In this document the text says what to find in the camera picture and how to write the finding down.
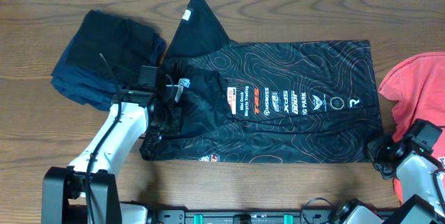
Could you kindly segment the black jersey with orange contour lines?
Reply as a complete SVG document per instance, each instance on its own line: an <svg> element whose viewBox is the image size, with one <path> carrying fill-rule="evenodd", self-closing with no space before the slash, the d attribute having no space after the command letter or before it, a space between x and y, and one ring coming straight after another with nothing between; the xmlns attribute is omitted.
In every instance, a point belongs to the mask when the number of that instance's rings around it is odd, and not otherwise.
<svg viewBox="0 0 445 224"><path fill-rule="evenodd" d="M355 163L383 133L368 40L237 42L190 0L163 59L181 129L152 129L147 161Z"/></svg>

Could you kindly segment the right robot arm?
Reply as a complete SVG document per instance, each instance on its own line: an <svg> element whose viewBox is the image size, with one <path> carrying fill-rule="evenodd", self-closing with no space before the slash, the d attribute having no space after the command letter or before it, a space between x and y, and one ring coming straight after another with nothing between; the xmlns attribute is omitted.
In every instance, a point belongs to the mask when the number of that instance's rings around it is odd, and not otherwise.
<svg viewBox="0 0 445 224"><path fill-rule="evenodd" d="M403 203L387 218L359 200L347 202L329 223L443 223L444 167L432 156L430 141L439 134L406 134L397 143L376 139L369 143L374 167L385 179L397 179Z"/></svg>

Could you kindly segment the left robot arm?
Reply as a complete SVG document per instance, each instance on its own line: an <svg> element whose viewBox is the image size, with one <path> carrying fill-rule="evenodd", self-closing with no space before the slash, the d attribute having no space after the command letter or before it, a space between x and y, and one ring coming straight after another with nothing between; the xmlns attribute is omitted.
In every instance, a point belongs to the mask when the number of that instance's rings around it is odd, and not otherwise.
<svg viewBox="0 0 445 224"><path fill-rule="evenodd" d="M64 168L52 166L42 183L42 223L153 223L149 207L119 199L117 176L136 141L151 129L180 129L175 107L190 81L140 77L118 88L109 115L87 148Z"/></svg>

